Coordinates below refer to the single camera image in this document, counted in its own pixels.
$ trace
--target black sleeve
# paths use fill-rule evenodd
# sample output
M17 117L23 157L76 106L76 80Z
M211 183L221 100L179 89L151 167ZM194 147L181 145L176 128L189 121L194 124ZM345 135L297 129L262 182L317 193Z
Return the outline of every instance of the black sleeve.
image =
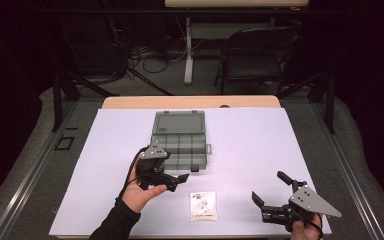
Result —
M90 240L124 240L128 239L130 230L139 221L140 213L133 212L123 201L118 201L107 218L97 228Z

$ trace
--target white table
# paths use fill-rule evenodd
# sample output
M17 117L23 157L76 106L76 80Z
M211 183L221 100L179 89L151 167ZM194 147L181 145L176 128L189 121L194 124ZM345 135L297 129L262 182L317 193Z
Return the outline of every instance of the white table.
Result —
M288 116L272 104L274 97L145 97L156 100L147 109L108 109L123 102L112 98L99 110L77 162L67 193L54 220L50 235L59 238L87 238L107 216L120 192L136 152L149 144L155 112L160 110L203 110L207 143L212 144L207 169L191 173L176 191L152 200L142 211L132 238L250 238L288 236L284 226L263 223L261 212L251 199L260 195L266 205L282 206L292 195L276 177L281 170L291 178L306 180L314 189ZM204 100L228 104L231 108L155 108L158 100L172 105L201 106ZM270 107L234 107L247 100ZM135 102L126 98L126 102ZM217 221L190 221L189 194L216 192ZM331 233L327 220L323 231Z
M165 0L166 7L305 7L309 0ZM193 52L192 39L227 39L233 33L254 27L264 27L264 23L193 23L186 19L186 67L184 83L192 84Z

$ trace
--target person's right hand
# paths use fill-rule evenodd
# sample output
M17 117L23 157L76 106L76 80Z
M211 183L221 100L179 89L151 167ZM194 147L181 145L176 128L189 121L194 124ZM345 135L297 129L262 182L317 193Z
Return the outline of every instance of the person's right hand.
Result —
M321 227L321 215L314 214L312 222L317 226ZM291 240L318 240L319 230L307 224L304 226L302 220L295 221L292 225Z

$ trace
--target small white card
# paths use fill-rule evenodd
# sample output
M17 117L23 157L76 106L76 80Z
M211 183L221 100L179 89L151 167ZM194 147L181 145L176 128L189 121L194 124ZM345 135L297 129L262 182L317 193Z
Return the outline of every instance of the small white card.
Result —
M215 192L190 193L191 221L216 221L217 201Z

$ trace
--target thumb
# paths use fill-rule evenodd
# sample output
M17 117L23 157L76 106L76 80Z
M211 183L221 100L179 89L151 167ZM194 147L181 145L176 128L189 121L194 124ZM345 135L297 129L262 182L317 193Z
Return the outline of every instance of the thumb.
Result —
M295 221L292 224L291 240L306 239L304 234L304 222Z
M153 187L153 188L151 188L145 192L147 195L147 199L149 201L149 200L153 199L154 197L161 195L166 190L167 190L167 186L162 184L162 185L155 186L155 187Z

